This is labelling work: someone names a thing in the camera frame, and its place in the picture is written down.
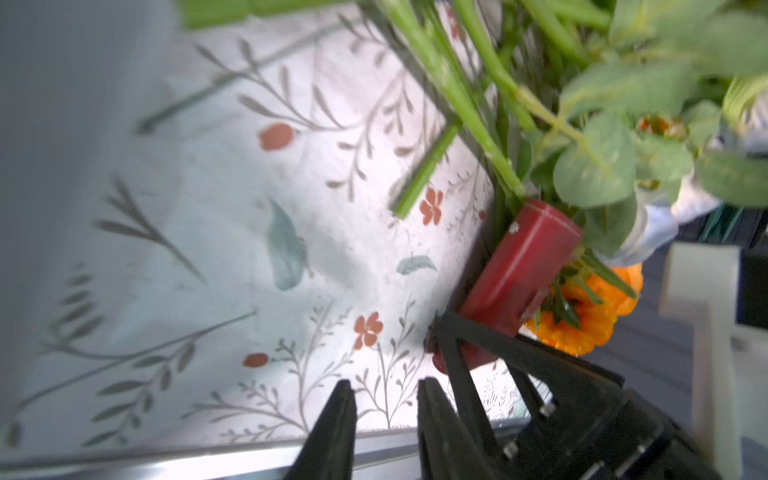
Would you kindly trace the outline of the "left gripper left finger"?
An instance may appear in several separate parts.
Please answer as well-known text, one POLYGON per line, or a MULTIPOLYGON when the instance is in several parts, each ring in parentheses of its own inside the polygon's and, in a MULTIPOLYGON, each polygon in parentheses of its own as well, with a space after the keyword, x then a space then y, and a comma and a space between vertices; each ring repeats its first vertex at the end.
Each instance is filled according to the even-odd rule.
POLYGON ((350 480, 357 406, 348 380, 337 382, 285 480, 350 480))

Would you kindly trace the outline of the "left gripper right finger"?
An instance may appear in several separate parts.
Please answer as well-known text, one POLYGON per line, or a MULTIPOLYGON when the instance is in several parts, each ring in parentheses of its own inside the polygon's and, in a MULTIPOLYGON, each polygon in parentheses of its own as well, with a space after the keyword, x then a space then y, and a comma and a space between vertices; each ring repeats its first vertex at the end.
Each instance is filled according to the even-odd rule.
POLYGON ((418 437, 422 479, 495 479, 434 378, 419 381, 418 437))

